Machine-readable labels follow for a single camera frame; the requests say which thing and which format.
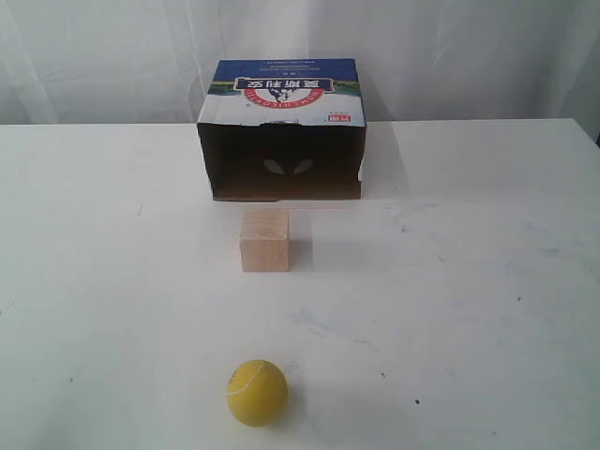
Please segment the light wooden cube block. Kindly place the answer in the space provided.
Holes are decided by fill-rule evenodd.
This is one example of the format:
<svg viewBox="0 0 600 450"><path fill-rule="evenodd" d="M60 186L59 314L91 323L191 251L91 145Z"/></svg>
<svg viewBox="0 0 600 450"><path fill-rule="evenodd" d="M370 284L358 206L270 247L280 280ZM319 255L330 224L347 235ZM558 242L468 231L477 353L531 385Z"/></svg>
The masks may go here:
<svg viewBox="0 0 600 450"><path fill-rule="evenodd" d="M288 272L290 243L288 210L259 209L243 214L239 247L244 272Z"/></svg>

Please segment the white backdrop curtain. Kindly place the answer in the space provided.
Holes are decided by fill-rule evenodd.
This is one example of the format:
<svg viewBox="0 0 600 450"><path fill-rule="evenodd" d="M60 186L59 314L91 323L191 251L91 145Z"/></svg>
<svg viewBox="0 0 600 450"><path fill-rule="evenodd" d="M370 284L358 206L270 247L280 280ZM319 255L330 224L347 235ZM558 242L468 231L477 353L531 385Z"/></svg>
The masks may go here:
<svg viewBox="0 0 600 450"><path fill-rule="evenodd" d="M599 127L595 1L5 1L5 124L192 122L222 59L350 57L367 118Z"/></svg>

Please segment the yellow tennis ball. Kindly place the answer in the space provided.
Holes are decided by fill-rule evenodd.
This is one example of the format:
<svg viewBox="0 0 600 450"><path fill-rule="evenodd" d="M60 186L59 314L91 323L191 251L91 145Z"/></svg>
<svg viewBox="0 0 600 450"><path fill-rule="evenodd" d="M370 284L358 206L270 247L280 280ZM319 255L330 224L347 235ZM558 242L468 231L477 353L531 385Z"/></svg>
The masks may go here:
<svg viewBox="0 0 600 450"><path fill-rule="evenodd" d="M239 366L229 379L226 398L235 419L250 427L263 427L284 413L289 386L276 365L251 360Z"/></svg>

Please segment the blue white cardboard box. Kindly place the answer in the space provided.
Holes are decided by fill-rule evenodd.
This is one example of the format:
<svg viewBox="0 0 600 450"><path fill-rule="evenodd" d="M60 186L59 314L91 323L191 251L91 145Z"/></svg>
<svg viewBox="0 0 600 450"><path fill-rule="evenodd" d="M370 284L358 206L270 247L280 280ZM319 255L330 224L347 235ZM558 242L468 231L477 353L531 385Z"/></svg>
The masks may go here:
<svg viewBox="0 0 600 450"><path fill-rule="evenodd" d="M356 200L367 121L351 58L222 60L197 120L214 200Z"/></svg>

